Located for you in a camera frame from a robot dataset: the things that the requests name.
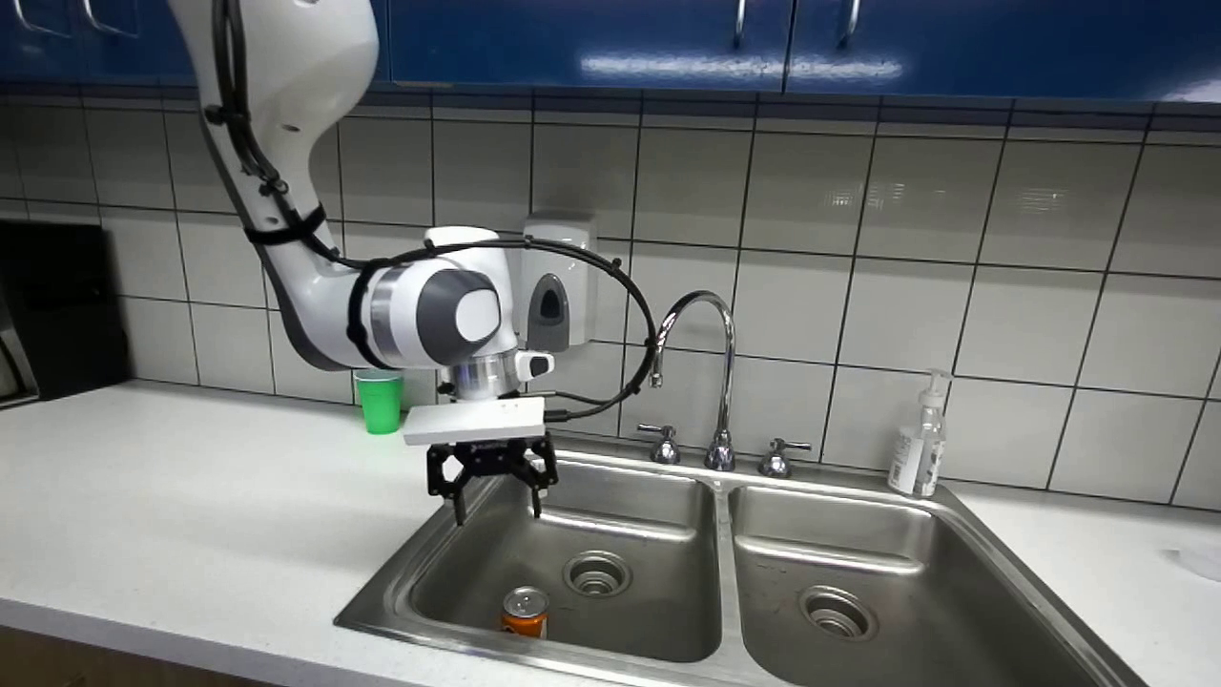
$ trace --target faucet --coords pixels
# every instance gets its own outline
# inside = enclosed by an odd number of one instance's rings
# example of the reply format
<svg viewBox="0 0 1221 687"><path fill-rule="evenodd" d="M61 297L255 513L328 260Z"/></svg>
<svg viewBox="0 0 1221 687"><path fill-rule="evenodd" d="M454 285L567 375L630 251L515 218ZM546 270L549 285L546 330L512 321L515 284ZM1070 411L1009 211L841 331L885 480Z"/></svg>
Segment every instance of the faucet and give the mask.
<svg viewBox="0 0 1221 687"><path fill-rule="evenodd" d="M682 295L670 312L665 312L660 330L656 330L656 349L653 349L653 369L649 381L660 386L665 381L665 353L670 342L670 331L680 325L680 317L685 312L685 304L707 302L717 311L722 317L722 331L723 331L723 367L722 367L722 411L717 411L717 435L714 448L707 451L707 467L709 468L735 468L731 458L731 435L730 435L730 393L731 393L731 311L714 295L714 292L689 292Z"/></svg>

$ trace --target green cup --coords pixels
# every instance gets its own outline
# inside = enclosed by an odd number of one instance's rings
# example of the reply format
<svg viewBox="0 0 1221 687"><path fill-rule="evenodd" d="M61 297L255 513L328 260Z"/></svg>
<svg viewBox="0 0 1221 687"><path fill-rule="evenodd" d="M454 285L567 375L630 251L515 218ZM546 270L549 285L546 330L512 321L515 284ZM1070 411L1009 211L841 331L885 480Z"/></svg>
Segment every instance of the green cup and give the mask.
<svg viewBox="0 0 1221 687"><path fill-rule="evenodd" d="M403 423L403 378L382 369L356 375L357 411L370 435L394 435Z"/></svg>

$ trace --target black appliance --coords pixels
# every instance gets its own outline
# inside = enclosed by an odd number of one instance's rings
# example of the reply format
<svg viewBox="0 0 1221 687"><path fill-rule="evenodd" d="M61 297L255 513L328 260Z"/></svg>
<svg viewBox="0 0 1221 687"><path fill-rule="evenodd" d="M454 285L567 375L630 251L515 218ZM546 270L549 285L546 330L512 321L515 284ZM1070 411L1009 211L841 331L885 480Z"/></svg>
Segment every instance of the black appliance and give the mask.
<svg viewBox="0 0 1221 687"><path fill-rule="evenodd" d="M127 378L105 232L0 220L0 409Z"/></svg>

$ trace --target stainless steel sink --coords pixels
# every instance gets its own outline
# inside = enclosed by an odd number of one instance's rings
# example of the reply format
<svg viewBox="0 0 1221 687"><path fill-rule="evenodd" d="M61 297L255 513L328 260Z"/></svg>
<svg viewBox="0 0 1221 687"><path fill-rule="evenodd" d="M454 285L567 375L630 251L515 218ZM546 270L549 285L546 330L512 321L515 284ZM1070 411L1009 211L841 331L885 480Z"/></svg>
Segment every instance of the stainless steel sink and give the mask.
<svg viewBox="0 0 1221 687"><path fill-rule="evenodd" d="M549 596L546 640L495 627L517 583ZM1142 685L947 487L627 451L559 451L543 519L485 480L335 621L606 685Z"/></svg>
<svg viewBox="0 0 1221 687"><path fill-rule="evenodd" d="M420 568L406 604L433 621L495 630L517 583L546 592L549 640L700 660L722 640L714 491L689 477L577 467L531 519L527 487L495 480Z"/></svg>
<svg viewBox="0 0 1221 687"><path fill-rule="evenodd" d="M937 505L735 487L744 640L791 685L1098 685Z"/></svg>

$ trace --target sink drain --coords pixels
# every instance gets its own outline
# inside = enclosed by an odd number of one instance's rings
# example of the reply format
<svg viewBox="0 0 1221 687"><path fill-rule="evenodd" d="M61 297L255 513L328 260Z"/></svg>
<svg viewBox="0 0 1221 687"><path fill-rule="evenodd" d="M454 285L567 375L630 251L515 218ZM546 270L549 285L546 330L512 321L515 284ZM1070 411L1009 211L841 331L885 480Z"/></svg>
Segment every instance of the sink drain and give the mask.
<svg viewBox="0 0 1221 687"><path fill-rule="evenodd" d="M831 583L805 588L802 615L841 640L863 640L876 630L873 610L854 592Z"/></svg>
<svg viewBox="0 0 1221 687"><path fill-rule="evenodd" d="M585 549L567 560L563 583L577 596L610 601L632 583L632 568L614 549Z"/></svg>

